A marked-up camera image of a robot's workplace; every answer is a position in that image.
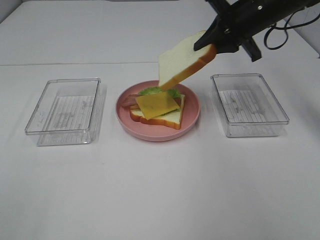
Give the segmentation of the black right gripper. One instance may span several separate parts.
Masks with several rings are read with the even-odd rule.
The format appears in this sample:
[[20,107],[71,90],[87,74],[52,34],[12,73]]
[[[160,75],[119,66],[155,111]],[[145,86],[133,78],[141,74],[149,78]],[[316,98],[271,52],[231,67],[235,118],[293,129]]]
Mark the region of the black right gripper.
[[305,0],[210,0],[217,16],[193,45],[198,51],[210,44],[217,54],[236,53],[243,39],[251,38],[268,26],[307,6]]

